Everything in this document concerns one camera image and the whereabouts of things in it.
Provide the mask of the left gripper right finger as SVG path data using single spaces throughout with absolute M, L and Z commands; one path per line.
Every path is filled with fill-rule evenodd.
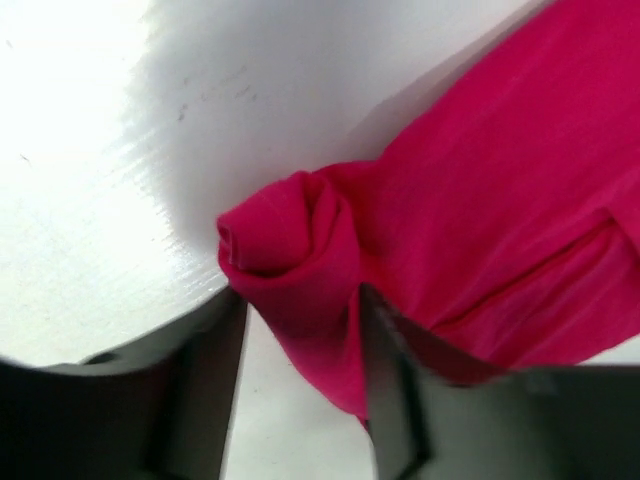
M 381 479 L 635 479 L 639 370 L 504 372 L 359 290 L 367 427 Z

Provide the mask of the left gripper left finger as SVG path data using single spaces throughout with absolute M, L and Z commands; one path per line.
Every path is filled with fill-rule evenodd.
M 217 479 L 247 304 L 221 292 L 75 364 L 1 363 L 5 479 Z

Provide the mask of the magenta t shirt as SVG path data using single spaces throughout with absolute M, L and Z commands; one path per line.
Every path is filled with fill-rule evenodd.
M 300 374 L 367 417 L 359 287 L 504 368 L 639 332 L 639 5 L 556 1 L 374 161 L 221 215 L 219 265 Z

